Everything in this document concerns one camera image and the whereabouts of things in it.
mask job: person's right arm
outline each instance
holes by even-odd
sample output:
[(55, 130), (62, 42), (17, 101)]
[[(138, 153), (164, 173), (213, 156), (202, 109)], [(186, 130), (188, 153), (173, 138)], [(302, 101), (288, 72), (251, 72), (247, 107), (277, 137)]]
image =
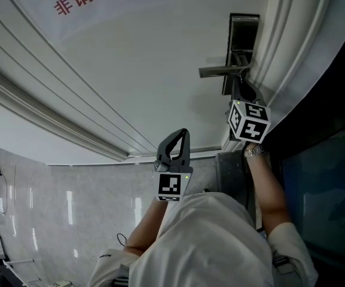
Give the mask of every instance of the person's right arm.
[[(250, 143), (246, 150), (252, 149), (255, 146), (255, 143)], [(284, 190), (273, 175), (262, 154), (248, 157), (247, 161), (254, 179), (262, 222), (268, 236), (279, 224), (291, 221), (286, 208)]]

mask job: floor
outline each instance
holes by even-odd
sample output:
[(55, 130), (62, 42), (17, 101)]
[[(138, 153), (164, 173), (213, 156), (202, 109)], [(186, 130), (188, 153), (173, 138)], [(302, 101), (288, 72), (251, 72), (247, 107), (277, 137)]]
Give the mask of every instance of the floor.
[[(186, 193), (215, 186), (213, 158), (191, 161)], [(99, 253), (121, 249), (117, 233), (129, 236), (152, 194), (152, 164), (131, 166), (46, 166), (0, 149), (0, 234), (11, 260), (38, 286), (65, 279), (86, 286)]]

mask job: person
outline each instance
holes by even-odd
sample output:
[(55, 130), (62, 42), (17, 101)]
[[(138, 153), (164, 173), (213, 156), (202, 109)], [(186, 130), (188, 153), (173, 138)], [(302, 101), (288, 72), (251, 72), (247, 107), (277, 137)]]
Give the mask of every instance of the person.
[(262, 151), (246, 148), (267, 238), (223, 193), (186, 196), (166, 217), (168, 202), (154, 199), (123, 250), (101, 254), (89, 287), (313, 287), (317, 272)]

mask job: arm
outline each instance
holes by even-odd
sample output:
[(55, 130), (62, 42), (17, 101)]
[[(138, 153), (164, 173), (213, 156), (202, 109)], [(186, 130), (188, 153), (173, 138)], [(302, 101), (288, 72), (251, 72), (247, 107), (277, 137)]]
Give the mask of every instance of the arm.
[[(255, 143), (249, 144), (246, 150), (252, 149), (255, 145)], [(247, 160), (254, 179), (262, 222), (268, 236), (279, 224), (291, 221), (286, 208), (284, 190), (262, 154), (249, 157)]]
[(141, 222), (131, 233), (123, 251), (141, 256), (156, 240), (168, 202), (153, 199)]

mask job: metal watch band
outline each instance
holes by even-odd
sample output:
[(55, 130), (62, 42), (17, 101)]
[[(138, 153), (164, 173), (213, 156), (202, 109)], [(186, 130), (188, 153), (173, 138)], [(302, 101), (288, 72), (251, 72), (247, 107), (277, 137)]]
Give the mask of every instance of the metal watch band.
[(244, 156), (245, 157), (252, 157), (252, 156), (255, 156), (255, 155), (260, 154), (260, 153), (264, 153), (264, 149), (263, 149), (262, 145), (257, 145), (255, 147), (253, 147), (252, 149), (245, 151)]

